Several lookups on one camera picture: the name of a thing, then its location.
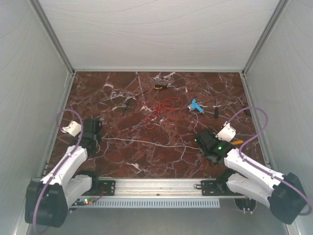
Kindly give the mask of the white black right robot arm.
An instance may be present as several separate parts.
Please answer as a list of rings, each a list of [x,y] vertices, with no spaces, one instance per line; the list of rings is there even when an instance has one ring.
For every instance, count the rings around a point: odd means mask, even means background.
[[[306,194],[295,174],[282,174],[261,165],[208,130],[196,134],[195,142],[210,163],[226,166],[213,186],[218,193],[247,196],[265,205],[274,217],[288,225],[307,205]]]

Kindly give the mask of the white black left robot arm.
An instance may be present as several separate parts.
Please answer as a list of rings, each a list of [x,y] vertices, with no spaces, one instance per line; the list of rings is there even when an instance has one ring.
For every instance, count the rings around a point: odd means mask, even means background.
[[[73,136],[66,153],[40,181],[31,181],[26,189],[25,221],[29,224],[59,228],[70,206],[85,192],[95,195],[101,184],[94,172],[76,174],[80,165],[94,157],[101,141],[102,122],[85,119],[72,121],[61,131]]]

